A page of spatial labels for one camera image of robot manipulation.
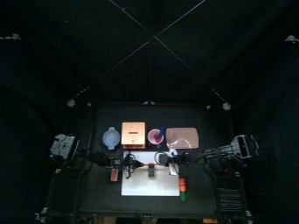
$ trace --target black wall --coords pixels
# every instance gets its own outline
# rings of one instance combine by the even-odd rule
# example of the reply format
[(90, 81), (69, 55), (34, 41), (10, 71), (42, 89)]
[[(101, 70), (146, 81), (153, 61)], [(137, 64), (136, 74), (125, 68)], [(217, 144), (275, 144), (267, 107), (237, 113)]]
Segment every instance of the black wall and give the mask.
[(232, 107), (239, 134), (260, 139), (260, 156), (245, 176), (257, 223), (297, 223), (299, 45), (289, 45)]
[(0, 45), (0, 223), (34, 223), (50, 180), (52, 137), (62, 125), (65, 104), (48, 80)]

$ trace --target black enclosure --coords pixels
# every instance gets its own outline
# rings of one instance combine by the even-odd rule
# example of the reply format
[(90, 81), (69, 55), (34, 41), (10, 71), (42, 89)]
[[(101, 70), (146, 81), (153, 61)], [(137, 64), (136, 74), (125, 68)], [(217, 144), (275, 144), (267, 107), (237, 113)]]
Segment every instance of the black enclosure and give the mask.
[[(117, 125), (132, 114), (100, 109), (140, 107), (149, 123), (162, 111), (173, 126), (178, 115), (168, 110), (178, 107), (192, 111), (180, 125), (202, 131), (206, 112), (228, 114), (225, 128), (210, 129), (216, 147), (234, 135), (257, 135), (260, 155), (243, 177), (248, 209), (256, 223), (297, 223), (297, 9), (295, 0), (1, 1), (0, 222), (38, 223), (53, 137), (93, 130), (80, 138), (94, 147), (108, 126), (96, 116), (86, 124), (86, 110), (105, 122), (113, 115)], [(196, 203), (181, 210), (194, 214)]]

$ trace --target red object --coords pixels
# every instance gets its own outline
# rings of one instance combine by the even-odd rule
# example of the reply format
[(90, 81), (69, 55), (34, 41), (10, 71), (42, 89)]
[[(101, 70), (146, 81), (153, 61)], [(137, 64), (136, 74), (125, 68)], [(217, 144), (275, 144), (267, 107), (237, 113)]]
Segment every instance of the red object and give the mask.
[(117, 169), (110, 170), (110, 179), (112, 182), (117, 181)]
[(178, 178), (180, 192), (185, 192), (185, 181), (184, 178)]

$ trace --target metal bracket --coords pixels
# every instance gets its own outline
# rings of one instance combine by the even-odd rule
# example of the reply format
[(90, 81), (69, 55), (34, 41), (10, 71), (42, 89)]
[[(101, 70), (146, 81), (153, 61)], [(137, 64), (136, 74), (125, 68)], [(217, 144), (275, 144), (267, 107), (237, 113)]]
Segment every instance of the metal bracket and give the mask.
[(40, 213), (34, 213), (34, 219), (41, 223), (45, 222), (45, 214), (48, 213), (48, 207), (45, 207)]
[(152, 220), (153, 216), (149, 213), (140, 214), (141, 221), (148, 222)]

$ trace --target cable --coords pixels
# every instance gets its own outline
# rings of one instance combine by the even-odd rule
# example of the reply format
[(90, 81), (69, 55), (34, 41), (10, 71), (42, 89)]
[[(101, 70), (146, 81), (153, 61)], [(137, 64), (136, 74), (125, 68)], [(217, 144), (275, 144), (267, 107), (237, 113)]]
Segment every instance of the cable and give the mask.
[(125, 155), (125, 164), (124, 164), (124, 168), (125, 168), (125, 170), (126, 170), (126, 173), (128, 173), (128, 176), (125, 177), (126, 179), (129, 179), (130, 178), (130, 174), (134, 172), (134, 170), (136, 170), (136, 168), (134, 168), (134, 163), (136, 163), (136, 156), (133, 155), (133, 154), (130, 154), (130, 153), (128, 153), (126, 155)]

